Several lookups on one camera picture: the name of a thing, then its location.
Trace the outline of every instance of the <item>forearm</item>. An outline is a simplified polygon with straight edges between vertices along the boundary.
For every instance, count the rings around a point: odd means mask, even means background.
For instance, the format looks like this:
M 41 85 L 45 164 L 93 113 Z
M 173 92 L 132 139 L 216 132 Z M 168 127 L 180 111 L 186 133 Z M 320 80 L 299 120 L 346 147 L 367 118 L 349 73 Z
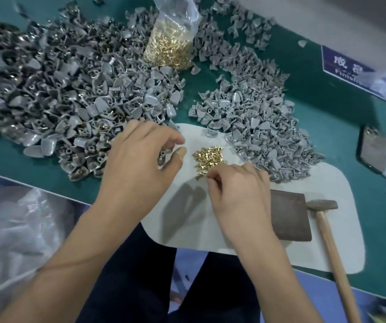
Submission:
M 323 322 L 273 233 L 235 248 L 255 286 L 266 322 Z
M 0 317 L 10 322 L 75 322 L 107 260 L 132 227 L 105 222 L 102 208 L 84 213 L 66 242 Z

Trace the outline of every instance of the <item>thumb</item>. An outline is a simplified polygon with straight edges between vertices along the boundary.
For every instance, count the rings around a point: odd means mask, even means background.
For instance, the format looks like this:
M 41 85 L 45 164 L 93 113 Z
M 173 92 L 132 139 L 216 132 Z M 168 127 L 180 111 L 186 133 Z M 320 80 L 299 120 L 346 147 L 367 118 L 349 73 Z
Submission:
M 186 153 L 187 149 L 185 147 L 177 148 L 170 157 L 170 160 L 163 168 L 161 168 L 164 181 L 168 184 L 168 186 L 172 183 L 172 181 L 174 181 L 179 169 L 183 166 L 183 159 Z
M 206 180 L 208 182 L 208 194 L 211 198 L 212 205 L 215 207 L 221 200 L 221 190 L 217 181 L 212 178 L 207 178 Z

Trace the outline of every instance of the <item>green work surface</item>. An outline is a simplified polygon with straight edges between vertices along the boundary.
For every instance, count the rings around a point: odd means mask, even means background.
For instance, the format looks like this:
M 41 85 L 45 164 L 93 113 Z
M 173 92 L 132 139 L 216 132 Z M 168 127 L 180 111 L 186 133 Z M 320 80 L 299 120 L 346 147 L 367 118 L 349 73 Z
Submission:
M 29 15 L 44 22 L 56 15 L 57 8 L 66 0 L 17 0 L 23 3 Z M 152 0 L 104 0 L 100 8 L 91 0 L 77 0 L 87 18 L 109 15 L 124 21 L 126 9 L 150 6 Z M 12 8 L 11 0 L 0 0 L 0 21 L 26 26 L 25 20 Z M 218 18 L 220 28 L 229 25 L 228 18 Z M 296 103 L 295 116 L 299 126 L 310 133 L 310 139 L 326 162 L 339 168 L 348 179 L 356 200 L 360 224 L 366 246 L 364 271 L 350 275 L 353 287 L 386 297 L 386 179 L 374 174 L 356 160 L 360 126 L 370 124 L 386 133 L 386 102 L 322 71 L 320 46 L 308 42 L 298 46 L 301 36 L 276 26 L 263 59 L 275 59 L 284 72 L 291 76 L 286 82 L 287 98 Z M 201 72 L 186 78 L 184 100 L 178 108 L 175 122 L 195 124 L 187 111 L 198 101 L 198 92 L 217 88 L 215 79 L 221 74 L 210 71 L 209 62 L 199 63 Z M 99 180 L 88 177 L 79 182 L 69 181 L 55 157 L 33 159 L 22 154 L 22 147 L 0 138 L 0 176 L 63 195 L 84 203 L 93 203 Z M 330 273 L 297 269 L 319 277 L 332 279 Z

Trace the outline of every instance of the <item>left hand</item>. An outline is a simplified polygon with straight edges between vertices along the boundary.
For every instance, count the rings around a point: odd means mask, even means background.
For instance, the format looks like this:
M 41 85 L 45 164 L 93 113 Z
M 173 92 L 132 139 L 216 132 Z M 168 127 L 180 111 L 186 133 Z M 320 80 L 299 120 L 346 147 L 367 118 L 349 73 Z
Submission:
M 112 142 L 99 194 L 92 206 L 110 224 L 134 228 L 162 198 L 183 165 L 187 149 L 178 148 L 161 169 L 162 147 L 184 144 L 181 134 L 153 121 L 131 120 Z

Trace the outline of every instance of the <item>hammer head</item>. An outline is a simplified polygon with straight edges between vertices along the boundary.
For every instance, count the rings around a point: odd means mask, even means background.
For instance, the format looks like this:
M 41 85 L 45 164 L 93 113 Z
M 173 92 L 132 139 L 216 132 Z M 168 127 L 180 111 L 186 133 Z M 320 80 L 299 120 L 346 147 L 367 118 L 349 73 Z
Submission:
M 337 202 L 328 199 L 315 199 L 313 201 L 307 201 L 307 209 L 314 212 L 335 210 L 337 208 Z

